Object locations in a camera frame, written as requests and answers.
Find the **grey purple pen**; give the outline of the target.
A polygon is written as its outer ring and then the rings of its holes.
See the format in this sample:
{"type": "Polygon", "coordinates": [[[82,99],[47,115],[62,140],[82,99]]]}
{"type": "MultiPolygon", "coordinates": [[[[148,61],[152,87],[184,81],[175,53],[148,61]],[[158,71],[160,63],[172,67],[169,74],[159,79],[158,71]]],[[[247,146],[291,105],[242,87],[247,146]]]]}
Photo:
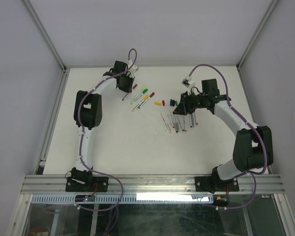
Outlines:
{"type": "Polygon", "coordinates": [[[193,114],[190,114],[190,127],[193,128],[194,127],[194,117],[193,114]]]}

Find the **pink capped marker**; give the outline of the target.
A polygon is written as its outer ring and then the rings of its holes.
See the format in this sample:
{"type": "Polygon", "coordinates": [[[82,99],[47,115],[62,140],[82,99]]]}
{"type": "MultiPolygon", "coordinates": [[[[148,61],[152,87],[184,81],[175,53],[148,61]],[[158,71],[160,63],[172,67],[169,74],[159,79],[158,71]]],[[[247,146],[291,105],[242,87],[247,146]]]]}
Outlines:
{"type": "Polygon", "coordinates": [[[194,113],[194,120],[195,120],[195,124],[198,125],[199,123],[198,123],[198,120],[197,120],[197,115],[196,115],[196,113],[194,113]]]}

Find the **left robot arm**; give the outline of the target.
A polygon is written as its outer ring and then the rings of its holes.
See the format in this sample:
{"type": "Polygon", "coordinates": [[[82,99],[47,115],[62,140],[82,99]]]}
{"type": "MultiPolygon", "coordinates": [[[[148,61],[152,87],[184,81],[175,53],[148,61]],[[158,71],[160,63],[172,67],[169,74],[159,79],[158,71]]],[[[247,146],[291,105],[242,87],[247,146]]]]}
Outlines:
{"type": "Polygon", "coordinates": [[[71,176],[66,181],[66,192],[95,194],[108,191],[109,176],[95,176],[92,165],[96,128],[103,118],[102,94],[114,89],[131,92],[137,70],[138,67],[131,59],[127,62],[116,61],[113,68],[103,74],[94,88],[77,92],[74,120],[78,127],[78,155],[75,166],[70,171],[71,176]]]}

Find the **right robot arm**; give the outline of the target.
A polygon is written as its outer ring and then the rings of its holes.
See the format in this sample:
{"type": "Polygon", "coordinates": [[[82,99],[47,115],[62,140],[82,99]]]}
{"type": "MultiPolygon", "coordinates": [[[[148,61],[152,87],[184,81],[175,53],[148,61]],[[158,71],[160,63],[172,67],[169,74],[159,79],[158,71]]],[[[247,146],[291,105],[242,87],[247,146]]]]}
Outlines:
{"type": "Polygon", "coordinates": [[[207,109],[219,117],[235,135],[231,160],[214,167],[211,175],[195,181],[198,191],[215,193],[234,190],[235,178],[252,169],[265,169],[273,163],[272,132],[268,126],[249,123],[234,110],[231,100],[221,95],[216,79],[202,81],[202,91],[185,78],[182,84],[188,88],[180,95],[174,115],[194,115],[196,109],[207,109]]]}

